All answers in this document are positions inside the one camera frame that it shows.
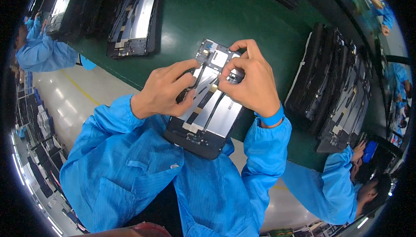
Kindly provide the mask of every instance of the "ceiling light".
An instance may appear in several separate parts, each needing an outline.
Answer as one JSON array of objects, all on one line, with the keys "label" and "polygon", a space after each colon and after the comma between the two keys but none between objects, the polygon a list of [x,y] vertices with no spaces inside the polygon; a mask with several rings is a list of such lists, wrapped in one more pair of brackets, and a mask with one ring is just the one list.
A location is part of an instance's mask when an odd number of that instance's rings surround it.
[{"label": "ceiling light", "polygon": [[15,162],[16,170],[18,171],[18,174],[19,174],[19,177],[20,177],[20,181],[22,182],[22,185],[24,185],[24,181],[23,181],[22,175],[20,174],[18,163],[16,162],[15,155],[12,154],[12,156],[13,156],[13,161]]},{"label": "ceiling light", "polygon": [[55,228],[59,231],[60,234],[63,234],[61,230],[58,228],[58,226],[56,226],[56,224],[51,220],[49,216],[48,216],[48,220],[51,222],[51,224],[53,224],[53,226],[55,226]]},{"label": "ceiling light", "polygon": [[30,184],[29,184],[28,179],[26,179],[26,184],[28,185],[28,189],[29,189],[30,193],[33,195],[33,191],[32,191],[32,188],[30,188]]},{"label": "ceiling light", "polygon": [[12,133],[12,141],[13,141],[13,146],[15,146],[16,145],[16,142],[15,142],[15,138],[13,136],[13,133]]},{"label": "ceiling light", "polygon": [[60,234],[58,233],[58,231],[56,230],[56,228],[55,228],[55,227],[53,227],[53,226],[52,226],[52,229],[56,232],[56,234],[58,234],[58,236],[59,236],[59,237],[62,237],[62,235],[60,235]]},{"label": "ceiling light", "polygon": [[359,229],[361,226],[363,226],[363,224],[365,224],[365,222],[368,220],[368,217],[366,217],[361,223],[360,225],[358,225],[357,229]]}]

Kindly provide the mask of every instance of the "blue tool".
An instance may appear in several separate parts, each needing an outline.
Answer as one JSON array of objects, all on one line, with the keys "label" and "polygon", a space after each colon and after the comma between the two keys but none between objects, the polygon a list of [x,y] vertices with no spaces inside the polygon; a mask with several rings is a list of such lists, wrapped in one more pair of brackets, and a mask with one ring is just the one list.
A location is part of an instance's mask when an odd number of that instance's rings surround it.
[{"label": "blue tool", "polygon": [[368,163],[372,158],[374,153],[376,152],[377,146],[379,144],[374,141],[370,141],[366,148],[364,149],[364,155],[363,155],[363,162]]}]

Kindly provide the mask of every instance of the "blue wristband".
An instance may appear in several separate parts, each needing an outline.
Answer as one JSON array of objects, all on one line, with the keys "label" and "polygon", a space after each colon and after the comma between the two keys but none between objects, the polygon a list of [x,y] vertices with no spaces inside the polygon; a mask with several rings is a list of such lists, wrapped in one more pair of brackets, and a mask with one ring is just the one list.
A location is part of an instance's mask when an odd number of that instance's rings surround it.
[{"label": "blue wristband", "polygon": [[261,115],[259,115],[256,112],[254,112],[254,115],[256,115],[257,117],[259,117],[260,120],[265,125],[267,125],[267,126],[273,126],[276,123],[278,123],[283,118],[283,116],[284,116],[284,113],[283,113],[283,104],[282,104],[282,102],[280,102],[280,109],[278,110],[278,112],[275,115],[273,115],[271,117],[265,118],[265,117],[262,117]]}]

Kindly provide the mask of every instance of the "yellow tape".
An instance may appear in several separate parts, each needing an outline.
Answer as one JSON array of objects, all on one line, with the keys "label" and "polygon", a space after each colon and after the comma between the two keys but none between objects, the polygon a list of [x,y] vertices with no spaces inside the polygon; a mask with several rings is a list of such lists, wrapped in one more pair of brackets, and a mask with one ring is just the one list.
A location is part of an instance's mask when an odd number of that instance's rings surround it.
[{"label": "yellow tape", "polygon": [[96,100],[94,100],[89,94],[87,94],[74,80],[72,80],[72,78],[70,78],[69,75],[67,75],[65,73],[64,70],[61,69],[61,72],[65,75],[66,78],[68,78],[68,80],[75,85],[75,87],[82,93],[85,95],[86,98],[88,98],[90,101],[92,101],[93,103],[95,103],[96,105],[100,105]]},{"label": "yellow tape", "polygon": [[280,190],[286,190],[286,191],[289,191],[289,189],[288,189],[288,188],[285,188],[284,186],[278,186],[278,185],[275,185],[275,186],[273,186],[272,188],[276,188],[276,189],[280,189]]},{"label": "yellow tape", "polygon": [[215,93],[215,91],[218,89],[218,86],[216,86],[215,84],[213,84],[212,86],[211,86],[211,88],[209,89],[209,91],[210,92],[213,92],[213,93]]},{"label": "yellow tape", "polygon": [[194,110],[193,112],[195,112],[195,113],[197,113],[197,114],[200,114],[200,113],[202,112],[202,109],[201,109],[201,108],[199,108],[199,107],[196,107],[196,108],[195,108],[195,110]]}]

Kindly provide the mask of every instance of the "white floor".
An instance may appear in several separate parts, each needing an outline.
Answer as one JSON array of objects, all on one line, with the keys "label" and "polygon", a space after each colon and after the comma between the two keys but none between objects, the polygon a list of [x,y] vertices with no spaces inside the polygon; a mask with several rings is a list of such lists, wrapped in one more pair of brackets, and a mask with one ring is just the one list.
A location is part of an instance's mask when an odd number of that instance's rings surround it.
[{"label": "white floor", "polygon": [[[98,104],[110,105],[125,94],[139,91],[100,67],[86,71],[75,66],[50,73],[34,73],[33,84],[38,89],[49,115],[53,117],[55,131],[62,144],[71,150],[81,131],[83,122],[93,114]],[[242,142],[233,140],[236,151],[231,155],[239,171],[247,157]],[[270,189],[270,204],[266,210],[262,230],[309,225],[318,218],[309,213],[289,192],[282,180]]]}]

